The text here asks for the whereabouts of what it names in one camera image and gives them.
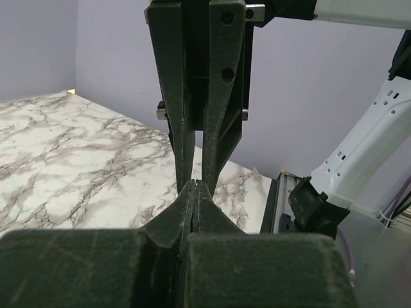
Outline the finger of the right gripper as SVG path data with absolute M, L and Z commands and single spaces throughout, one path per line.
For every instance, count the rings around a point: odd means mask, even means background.
M 241 139 L 240 99 L 229 106 L 245 30 L 244 1 L 209 3 L 209 94 L 204 110 L 202 181 L 215 192 L 219 175 Z
M 190 181 L 195 149 L 181 1 L 151 1 L 146 9 L 157 74 L 175 156 L 177 190 Z

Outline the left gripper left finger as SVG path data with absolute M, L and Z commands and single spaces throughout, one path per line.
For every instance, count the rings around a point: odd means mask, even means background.
M 138 229 L 24 229 L 1 238 L 2 307 L 183 307 L 195 184 Z

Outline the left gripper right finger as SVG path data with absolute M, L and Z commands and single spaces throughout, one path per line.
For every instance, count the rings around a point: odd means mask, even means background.
M 329 237 L 248 235 L 200 181 L 191 223 L 186 307 L 354 307 L 344 260 Z

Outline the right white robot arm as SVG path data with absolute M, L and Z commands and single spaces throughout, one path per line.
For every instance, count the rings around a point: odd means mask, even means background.
M 287 230 L 330 237 L 375 171 L 410 136 L 409 1 L 151 1 L 145 10 L 168 122 L 177 189 L 203 133 L 202 182 L 213 193 L 241 139 L 255 27 L 276 18 L 404 30 L 387 81 L 336 150 L 291 191 Z

